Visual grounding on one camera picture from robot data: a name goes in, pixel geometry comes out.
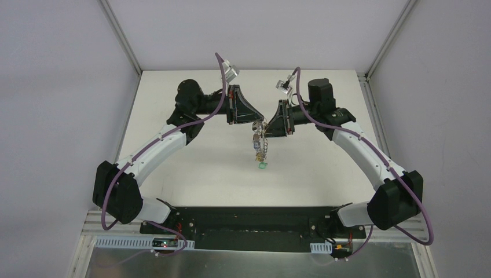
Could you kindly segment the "large metal keyring with rings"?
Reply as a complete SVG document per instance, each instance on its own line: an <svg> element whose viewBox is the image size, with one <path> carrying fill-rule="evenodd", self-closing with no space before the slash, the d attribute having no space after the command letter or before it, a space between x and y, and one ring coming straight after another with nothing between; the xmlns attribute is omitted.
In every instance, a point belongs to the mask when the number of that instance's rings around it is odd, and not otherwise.
<svg viewBox="0 0 491 278"><path fill-rule="evenodd" d="M253 131L252 142L258 141L260 142L261 145L259 149L254 149L255 159L256 159L256 153L263 153L266 160L267 152L268 152L268 139L265 137L266 121L263 120L263 122L261 123L262 123L261 128L259 130Z"/></svg>

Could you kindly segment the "green plastic key tag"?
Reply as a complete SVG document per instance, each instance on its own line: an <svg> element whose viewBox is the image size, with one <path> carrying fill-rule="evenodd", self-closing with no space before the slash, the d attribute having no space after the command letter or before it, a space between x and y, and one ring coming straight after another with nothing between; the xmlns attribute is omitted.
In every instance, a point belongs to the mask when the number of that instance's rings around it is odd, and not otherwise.
<svg viewBox="0 0 491 278"><path fill-rule="evenodd" d="M264 170L268 164L266 162L260 162L258 168Z"/></svg>

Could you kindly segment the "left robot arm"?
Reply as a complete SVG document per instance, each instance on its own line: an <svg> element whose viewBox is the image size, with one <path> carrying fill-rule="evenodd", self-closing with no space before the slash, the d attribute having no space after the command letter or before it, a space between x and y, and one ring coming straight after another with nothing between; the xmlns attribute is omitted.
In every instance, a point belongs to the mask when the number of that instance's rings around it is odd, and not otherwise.
<svg viewBox="0 0 491 278"><path fill-rule="evenodd" d="M104 161L97 167L92 201L121 224L137 219L154 222L162 234L176 229L171 206L159 199L142 197L140 186L170 155L197 137L204 126L200 116L225 115L230 125L264 120L238 85L204 94L195 80L186 79L178 85L175 102L166 124L144 146L116 163Z"/></svg>

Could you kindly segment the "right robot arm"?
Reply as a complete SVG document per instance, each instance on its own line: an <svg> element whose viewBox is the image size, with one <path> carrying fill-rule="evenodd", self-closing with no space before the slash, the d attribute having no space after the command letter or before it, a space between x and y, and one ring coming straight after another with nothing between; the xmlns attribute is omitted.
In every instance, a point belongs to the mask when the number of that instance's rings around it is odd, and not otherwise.
<svg viewBox="0 0 491 278"><path fill-rule="evenodd" d="M327 78L313 79L307 88L309 100L302 105L279 101L275 116L266 125L265 135L286 137L293 134L297 125L313 123L354 160L375 191L367 202L337 208L328 225L331 234L344 237L357 225L387 230L418 215L423 177L416 170L408 172L394 163L369 140L356 118L346 108L337 107Z"/></svg>

